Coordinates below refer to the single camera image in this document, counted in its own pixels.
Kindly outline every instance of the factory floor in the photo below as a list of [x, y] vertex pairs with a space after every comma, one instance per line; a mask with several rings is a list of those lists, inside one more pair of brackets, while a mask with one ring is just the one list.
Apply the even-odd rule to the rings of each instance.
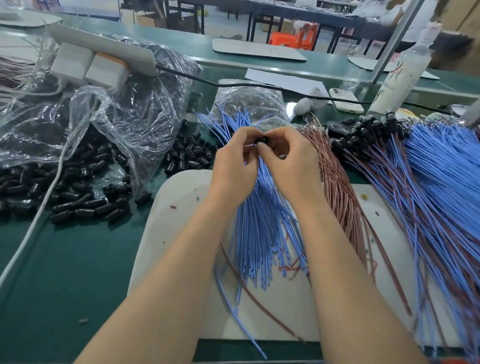
[[[62, 6], [82, 6], [84, 8], [95, 8], [95, 9], [105, 9], [109, 11], [119, 9], [119, 3], [121, 0], [60, 0]], [[177, 2], [170, 0], [172, 6], [177, 6]], [[235, 19], [235, 14], [230, 14], [230, 19], [227, 17], [226, 12], [219, 11], [215, 6], [205, 6], [208, 16], [205, 17], [205, 34], [212, 37], [226, 37], [239, 39], [238, 36], [242, 37], [242, 40], [245, 40], [247, 36], [247, 25], [248, 25], [248, 15], [240, 15], [238, 21]], [[136, 16], [143, 15], [144, 12], [135, 13], [132, 10], [120, 9], [121, 21], [126, 24], [135, 24]], [[332, 32], [327, 30], [322, 30], [318, 38], [317, 45], [315, 47], [316, 52], [326, 52], [328, 45], [332, 39]], [[257, 24], [255, 29], [255, 38], [254, 42], [256, 43], [266, 43], [267, 32], [262, 31], [262, 24]], [[368, 44], [368, 40], [364, 39], [360, 45], [361, 48], [365, 49]], [[352, 46], [352, 40], [350, 39], [340, 39], [338, 46], [335, 50], [335, 54], [345, 54]], [[379, 53], [382, 44], [374, 42], [366, 57], [374, 59]], [[359, 51], [358, 56], [363, 55], [363, 51]]]

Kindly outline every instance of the white plastic bottle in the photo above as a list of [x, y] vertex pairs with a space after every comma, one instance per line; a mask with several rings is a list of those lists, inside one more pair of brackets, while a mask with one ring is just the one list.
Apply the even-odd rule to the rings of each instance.
[[392, 71], [385, 79], [368, 114], [381, 116], [388, 109], [397, 111], [427, 69], [432, 56], [429, 47], [442, 30], [441, 23], [429, 23], [417, 43], [400, 53]]

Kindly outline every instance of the person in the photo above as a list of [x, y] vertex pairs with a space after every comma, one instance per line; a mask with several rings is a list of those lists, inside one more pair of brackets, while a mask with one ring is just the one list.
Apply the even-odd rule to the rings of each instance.
[[[411, 0], [406, 0], [402, 4], [396, 5], [388, 11], [380, 20], [384, 25], [397, 25], [400, 19], [405, 15], [407, 8], [410, 6]], [[425, 29], [435, 14], [437, 0], [425, 0], [420, 7], [417, 15], [413, 18], [412, 23], [408, 27], [402, 41], [395, 50], [395, 53], [401, 53], [415, 45], [418, 41], [420, 33]]]
[[[268, 145], [251, 145], [264, 135]], [[427, 364], [326, 202], [316, 150], [291, 127], [239, 128], [218, 150], [205, 200], [75, 364], [192, 362], [220, 239], [255, 186], [259, 155], [300, 223], [326, 362]]]

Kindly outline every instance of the forearm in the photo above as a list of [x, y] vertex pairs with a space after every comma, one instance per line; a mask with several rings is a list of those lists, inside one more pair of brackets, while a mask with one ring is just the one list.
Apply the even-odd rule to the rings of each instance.
[[327, 362], [426, 363], [324, 198], [296, 206]]
[[191, 363], [218, 245], [232, 213], [205, 199], [76, 363]]

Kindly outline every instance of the green table surface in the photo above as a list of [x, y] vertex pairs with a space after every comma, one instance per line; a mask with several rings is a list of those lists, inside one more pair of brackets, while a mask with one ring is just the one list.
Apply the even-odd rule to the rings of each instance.
[[[66, 23], [72, 17], [65, 16]], [[118, 33], [164, 43], [186, 55], [203, 59], [231, 62], [230, 66], [203, 66], [201, 77], [218, 81], [222, 78], [243, 78], [248, 65], [275, 67], [321, 74], [327, 89], [338, 87], [349, 66], [346, 57], [305, 53], [308, 61], [297, 63], [219, 54], [211, 48], [208, 36], [124, 25], [97, 19], [81, 19], [80, 28], [94, 33]], [[31, 31], [2, 29], [12, 33]], [[480, 81], [458, 73], [432, 71], [441, 81], [420, 80], [410, 101], [428, 106], [439, 104], [471, 104], [480, 91]], [[216, 88], [195, 83], [197, 109], [213, 104]], [[378, 86], [366, 89], [365, 100], [373, 99]], [[284, 92], [285, 102], [298, 97]], [[321, 109], [322, 122], [344, 120], [348, 114], [333, 106]], [[202, 129], [191, 125], [192, 129]], [[353, 183], [364, 179], [348, 170]], [[156, 193], [166, 176], [159, 170], [148, 189]], [[0, 363], [69, 363], [80, 353], [100, 326], [126, 297], [133, 263], [149, 208], [135, 211], [123, 224], [109, 227], [105, 223], [57, 228], [46, 221], [44, 214], [24, 253], [0, 291]], [[12, 220], [0, 223], [0, 269], [16, 251], [30, 221]], [[88, 318], [86, 325], [80, 319]], [[319, 343], [294, 341], [261, 341], [269, 360], [321, 359]], [[248, 341], [199, 340], [195, 361], [252, 361], [261, 356]]]

